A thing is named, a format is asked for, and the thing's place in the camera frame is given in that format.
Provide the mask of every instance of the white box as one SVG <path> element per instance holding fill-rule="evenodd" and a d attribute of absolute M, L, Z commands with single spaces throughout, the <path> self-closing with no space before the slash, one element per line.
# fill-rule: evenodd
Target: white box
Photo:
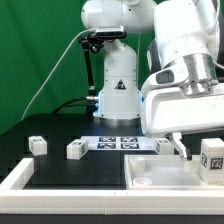
<path fill-rule="evenodd" d="M 224 181 L 224 142 L 220 138 L 202 139 L 199 174 L 207 183 Z"/>
<path fill-rule="evenodd" d="M 81 159 L 88 152 L 89 142 L 76 139 L 67 145 L 67 159 Z"/>
<path fill-rule="evenodd" d="M 34 156 L 47 154 L 47 142 L 41 136 L 29 137 L 29 149 Z"/>
<path fill-rule="evenodd" d="M 153 138 L 154 150 L 159 155 L 174 155 L 174 147 L 166 138 Z"/>

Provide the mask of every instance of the warning label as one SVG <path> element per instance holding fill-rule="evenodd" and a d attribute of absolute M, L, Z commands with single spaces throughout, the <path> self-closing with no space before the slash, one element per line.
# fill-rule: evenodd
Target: warning label
<path fill-rule="evenodd" d="M 120 81 L 118 82 L 118 84 L 117 84 L 117 86 L 115 87 L 115 89 L 120 89 L 120 90 L 125 90 L 125 89 L 126 89 L 126 87 L 125 87 L 125 85 L 124 85 L 124 83 L 123 83 L 122 80 L 120 80 Z"/>

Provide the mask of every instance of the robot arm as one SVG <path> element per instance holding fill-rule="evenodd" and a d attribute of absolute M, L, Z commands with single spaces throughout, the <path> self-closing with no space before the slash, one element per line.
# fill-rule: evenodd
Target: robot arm
<path fill-rule="evenodd" d="M 155 6 L 152 0 L 89 0 L 83 6 L 82 21 L 88 29 L 97 27 L 96 36 L 98 30 L 100 35 L 110 36 L 111 30 L 117 32 L 115 27 L 124 27 L 127 33 L 144 33 L 153 28 Z M 104 87 L 99 92 L 98 110 L 93 116 L 100 123 L 127 126 L 140 120 L 137 55 L 118 39 L 105 38 L 103 42 Z"/>
<path fill-rule="evenodd" d="M 219 52 L 219 23 L 214 26 L 216 12 L 211 0 L 194 2 L 171 0 L 156 7 L 154 27 L 162 70 L 152 74 L 142 87 L 143 133 L 148 137 L 171 136 L 185 159 L 188 153 L 179 141 L 181 133 L 224 126 L 224 87 L 218 84 L 213 64 Z"/>

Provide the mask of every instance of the white platform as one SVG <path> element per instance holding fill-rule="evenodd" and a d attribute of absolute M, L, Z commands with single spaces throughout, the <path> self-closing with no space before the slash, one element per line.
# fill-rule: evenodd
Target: white platform
<path fill-rule="evenodd" d="M 22 190 L 21 187 L 25 186 L 32 176 L 32 170 L 33 159 L 23 159 L 2 182 L 0 213 L 105 215 L 224 213 L 223 186 L 152 190 Z"/>

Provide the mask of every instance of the green screen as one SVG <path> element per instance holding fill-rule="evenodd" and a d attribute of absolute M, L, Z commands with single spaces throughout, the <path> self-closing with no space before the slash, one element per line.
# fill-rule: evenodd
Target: green screen
<path fill-rule="evenodd" d="M 84 29 L 80 13 L 85 0 L 0 1 L 0 134 L 17 124 L 56 62 Z M 146 49 L 153 33 L 141 35 L 139 88 L 149 75 Z M 138 48 L 138 35 L 124 40 Z M 97 89 L 103 86 L 103 52 L 91 55 Z M 82 47 L 76 42 L 34 101 L 27 116 L 50 113 L 62 103 L 88 94 Z M 63 112 L 81 112 L 82 108 Z"/>

